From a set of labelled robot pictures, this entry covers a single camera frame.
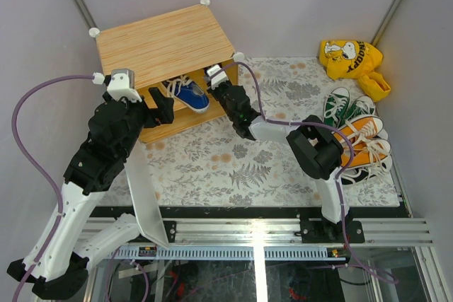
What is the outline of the blue sneaker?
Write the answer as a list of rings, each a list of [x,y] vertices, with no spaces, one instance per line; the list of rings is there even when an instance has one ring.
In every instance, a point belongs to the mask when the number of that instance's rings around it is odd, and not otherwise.
[[[163,81],[167,96],[182,102],[193,112],[202,114],[210,106],[210,101],[201,87],[187,74]]]

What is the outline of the orange sneaker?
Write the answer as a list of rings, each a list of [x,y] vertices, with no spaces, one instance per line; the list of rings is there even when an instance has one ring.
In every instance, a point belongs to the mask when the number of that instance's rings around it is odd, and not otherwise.
[[[382,131],[382,120],[374,115],[361,115],[346,120],[340,133],[347,137],[354,150],[376,146],[375,137]]]
[[[353,156],[350,161],[350,149],[346,146],[341,156],[342,167],[348,169],[368,168],[381,166],[382,163],[390,157],[391,145],[385,139],[371,139],[361,141],[352,147]]]

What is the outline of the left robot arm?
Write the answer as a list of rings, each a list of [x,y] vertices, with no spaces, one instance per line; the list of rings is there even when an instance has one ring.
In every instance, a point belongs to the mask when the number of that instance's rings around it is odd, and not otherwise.
[[[168,247],[169,239],[150,181],[143,169],[138,137],[144,128],[170,124],[173,99],[150,88],[156,108],[143,98],[134,102],[104,94],[88,121],[88,136],[71,159],[57,191],[57,206],[28,256],[13,261],[7,272],[20,284],[31,283],[42,300],[67,300],[89,273],[114,250],[134,240]],[[96,205],[122,171],[127,173],[134,212],[124,213],[88,240],[79,239]]]

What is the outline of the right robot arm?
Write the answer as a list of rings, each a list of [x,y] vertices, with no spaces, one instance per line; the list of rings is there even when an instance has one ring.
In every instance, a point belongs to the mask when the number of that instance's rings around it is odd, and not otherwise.
[[[302,171],[315,180],[321,197],[323,227],[317,238],[349,243],[349,206],[340,179],[344,147],[334,137],[332,129],[315,115],[300,124],[267,120],[264,114],[251,107],[244,88],[230,81],[210,86],[207,91],[224,109],[241,138],[273,141],[291,148]]]

